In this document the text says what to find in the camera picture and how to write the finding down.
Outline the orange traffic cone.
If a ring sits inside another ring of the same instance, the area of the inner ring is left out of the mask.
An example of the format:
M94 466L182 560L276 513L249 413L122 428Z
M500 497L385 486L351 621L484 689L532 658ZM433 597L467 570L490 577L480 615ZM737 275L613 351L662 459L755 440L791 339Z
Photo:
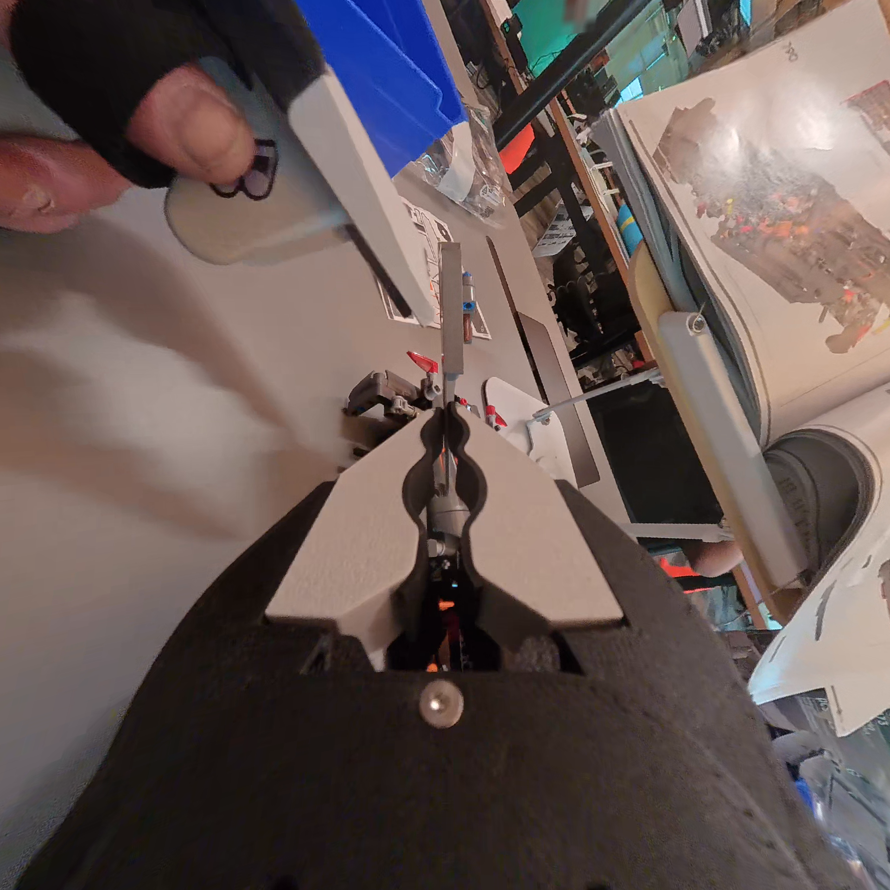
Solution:
M526 159L529 150L531 150L535 138L534 127L532 124L528 124L504 148L498 150L502 166L508 175L518 170L521 163Z

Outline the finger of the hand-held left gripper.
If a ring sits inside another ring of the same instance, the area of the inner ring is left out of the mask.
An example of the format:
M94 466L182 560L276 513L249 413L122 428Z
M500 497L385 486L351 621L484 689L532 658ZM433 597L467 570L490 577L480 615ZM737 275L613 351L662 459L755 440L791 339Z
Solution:
M288 124L348 217L347 229L401 312L436 320L424 240L332 70L288 107Z

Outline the instruction booklet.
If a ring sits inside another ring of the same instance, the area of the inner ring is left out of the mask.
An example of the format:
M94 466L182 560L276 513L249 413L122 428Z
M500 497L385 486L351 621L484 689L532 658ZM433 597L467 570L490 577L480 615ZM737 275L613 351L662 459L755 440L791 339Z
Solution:
M595 127L805 552L750 694L809 698L841 738L888 728L888 63L888 2L827 2Z

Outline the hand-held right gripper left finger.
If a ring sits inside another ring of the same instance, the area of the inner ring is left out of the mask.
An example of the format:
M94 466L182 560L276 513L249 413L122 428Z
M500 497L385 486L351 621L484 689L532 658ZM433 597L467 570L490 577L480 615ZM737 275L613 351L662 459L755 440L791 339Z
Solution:
M443 420L441 408L421 413L339 476L265 609L268 619L333 629L368 654L418 636Z

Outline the printed paper leaflet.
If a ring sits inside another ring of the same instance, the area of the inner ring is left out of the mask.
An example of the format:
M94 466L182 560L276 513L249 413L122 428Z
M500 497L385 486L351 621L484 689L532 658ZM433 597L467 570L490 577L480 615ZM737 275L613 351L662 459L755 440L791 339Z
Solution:
M576 239L573 221L563 202L556 207L553 218L540 236L531 254L535 259L553 259Z

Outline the blue bin with white label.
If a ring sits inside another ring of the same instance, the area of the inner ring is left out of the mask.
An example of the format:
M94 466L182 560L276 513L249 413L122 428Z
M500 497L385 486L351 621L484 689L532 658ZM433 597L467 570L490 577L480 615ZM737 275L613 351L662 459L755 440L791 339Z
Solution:
M467 121L423 2L295 4L391 177Z

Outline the person's left hand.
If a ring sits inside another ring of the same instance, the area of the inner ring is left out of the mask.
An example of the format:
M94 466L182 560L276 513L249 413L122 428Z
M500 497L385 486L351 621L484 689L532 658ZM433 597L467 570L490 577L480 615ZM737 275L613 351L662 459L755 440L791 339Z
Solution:
M192 64L164 76L141 100L127 142L174 172L208 184L237 180L254 159L247 120ZM2 229L33 234L69 229L116 203L131 186L81 140L2 134Z

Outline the grey lego vehicle model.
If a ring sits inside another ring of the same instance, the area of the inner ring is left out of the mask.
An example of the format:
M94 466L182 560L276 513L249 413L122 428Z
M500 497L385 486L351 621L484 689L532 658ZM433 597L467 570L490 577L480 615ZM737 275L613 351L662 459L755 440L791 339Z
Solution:
M377 407L383 412L382 421L370 424L372 444L353 448L356 458L441 404L439 363L417 352L408 357L422 372L418 384L390 370L373 371L350 391L346 416L361 417ZM394 670L499 671L504 666L502 651L475 624L478 596L458 551L469 510L453 488L457 463L450 451L441 451L433 474L433 498L424 517L428 558L420 630L415 638L401 634L375 656Z

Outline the grey lego wing assembly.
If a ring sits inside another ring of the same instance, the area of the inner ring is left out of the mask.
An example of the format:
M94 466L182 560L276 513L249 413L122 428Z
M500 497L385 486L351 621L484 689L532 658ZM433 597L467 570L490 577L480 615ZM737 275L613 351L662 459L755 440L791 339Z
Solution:
M456 488L457 461L451 451L449 417L451 406L463 407L475 417L481 417L479 400L458 398L456 385L464 372L464 276L460 244L456 241L439 243L439 307L441 334L441 376L443 446L439 459L443 482L439 494L461 505Z

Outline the clear plastic parts bag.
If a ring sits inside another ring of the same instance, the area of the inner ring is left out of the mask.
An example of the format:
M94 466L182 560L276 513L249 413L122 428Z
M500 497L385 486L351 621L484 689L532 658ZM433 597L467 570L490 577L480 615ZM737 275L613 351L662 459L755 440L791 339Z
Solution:
M509 183L490 111L464 103L464 119L431 143L405 171L480 220L506 206Z

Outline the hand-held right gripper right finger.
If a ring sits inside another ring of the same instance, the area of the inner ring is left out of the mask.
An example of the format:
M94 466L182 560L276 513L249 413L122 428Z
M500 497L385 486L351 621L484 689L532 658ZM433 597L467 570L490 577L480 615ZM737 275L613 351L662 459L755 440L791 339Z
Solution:
M620 624L624 611L563 495L573 486L455 404L451 452L469 510L460 551L478 627L517 651L530 637Z

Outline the black desk mat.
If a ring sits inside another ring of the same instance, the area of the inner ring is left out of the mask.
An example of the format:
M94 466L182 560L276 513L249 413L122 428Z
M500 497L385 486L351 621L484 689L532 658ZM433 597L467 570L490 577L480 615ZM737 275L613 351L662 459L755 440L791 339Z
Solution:
M568 399L571 394L570 388L549 329L542 321L519 311L495 242L490 236L486 238L486 241L506 302L526 351L529 366L535 377L539 395L545 397L548 403ZM577 407L558 408L555 411L555 416L559 418L566 436L577 486L584 488L600 482L600 472Z

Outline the white sticker sheet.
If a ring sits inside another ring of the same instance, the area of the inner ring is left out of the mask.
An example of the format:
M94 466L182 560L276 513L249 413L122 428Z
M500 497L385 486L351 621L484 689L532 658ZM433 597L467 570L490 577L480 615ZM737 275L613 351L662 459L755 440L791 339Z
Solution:
M439 246L442 243L451 243L454 239L451 235L449 226L435 214L423 207L413 204L406 197L402 197L401 200L424 247L428 285L432 305L435 310L434 320L431 326L433 328L440 328ZM419 322L414 315L410 314L409 316L403 316L400 314L399 310L396 309L392 298L386 293L383 283L380 280L376 283L387 317L392 321L418 326ZM481 339L490 341L492 339L490 328L484 319L482 306L477 295L473 295L473 316L471 327L473 340Z

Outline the white book stand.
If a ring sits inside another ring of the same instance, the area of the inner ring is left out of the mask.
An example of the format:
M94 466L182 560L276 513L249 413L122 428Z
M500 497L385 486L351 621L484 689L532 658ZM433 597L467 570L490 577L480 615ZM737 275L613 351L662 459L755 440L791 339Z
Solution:
M675 311L651 252L629 266L629 295L657 371L772 617L788 623L806 597L807 560L757 437L706 324Z

